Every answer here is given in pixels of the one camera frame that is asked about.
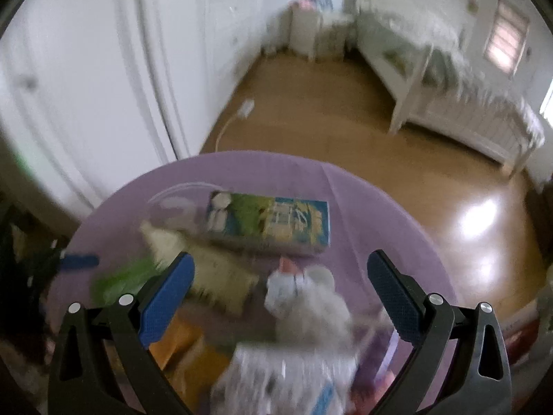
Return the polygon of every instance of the bed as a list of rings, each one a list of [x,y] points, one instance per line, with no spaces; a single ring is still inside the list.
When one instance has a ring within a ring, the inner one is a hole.
[[[389,132],[407,122],[522,170],[544,142],[541,121],[513,90],[494,88],[460,51],[463,32],[413,0],[358,7],[357,47],[396,100]]]

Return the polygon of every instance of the wooden floor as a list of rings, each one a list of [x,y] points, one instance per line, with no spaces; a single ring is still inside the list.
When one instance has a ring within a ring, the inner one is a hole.
[[[383,189],[435,242],[464,303],[486,300],[500,318],[533,299],[545,267],[524,209],[529,183],[508,181],[485,156],[407,125],[388,135],[394,102],[362,60],[307,63],[262,58],[238,88],[204,147],[244,98],[219,150],[264,150],[336,164]]]

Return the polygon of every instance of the purple table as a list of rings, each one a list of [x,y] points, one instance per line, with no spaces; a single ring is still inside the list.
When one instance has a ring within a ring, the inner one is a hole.
[[[138,226],[148,201],[166,188],[195,182],[236,192],[328,201],[331,246],[319,257],[299,262],[301,266],[321,263],[330,268],[336,290],[344,296],[352,313],[374,312],[381,306],[364,271],[369,254],[376,249],[384,250],[397,268],[413,276],[425,291],[438,292],[451,304],[457,303],[432,242],[419,224],[384,192],[334,165],[294,156],[237,151],[200,155],[160,167],[120,189],[88,217],[67,250],[95,253],[100,257],[100,265],[96,270],[56,277],[48,296],[48,317],[55,331],[69,304],[80,301],[91,307],[88,289],[96,273],[145,254]],[[207,205],[208,194],[204,188],[203,195],[193,198]],[[401,369],[410,349],[408,343],[400,341],[391,364],[393,372]],[[424,406],[438,394],[452,351],[451,347],[447,350]],[[385,349],[369,350],[368,354],[377,370]]]

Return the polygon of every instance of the bright window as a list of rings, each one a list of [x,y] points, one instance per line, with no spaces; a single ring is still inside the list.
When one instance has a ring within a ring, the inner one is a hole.
[[[527,17],[499,0],[484,56],[509,76],[514,75],[521,60],[529,24]]]
[[[553,125],[553,81],[551,81],[547,95],[541,105],[540,114]]]

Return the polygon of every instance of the plush toy ear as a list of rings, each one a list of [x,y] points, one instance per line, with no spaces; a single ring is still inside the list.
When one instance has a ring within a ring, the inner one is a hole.
[[[301,274],[301,270],[298,268],[296,263],[292,260],[289,260],[288,257],[284,256],[281,256],[280,258],[278,271],[285,274]]]

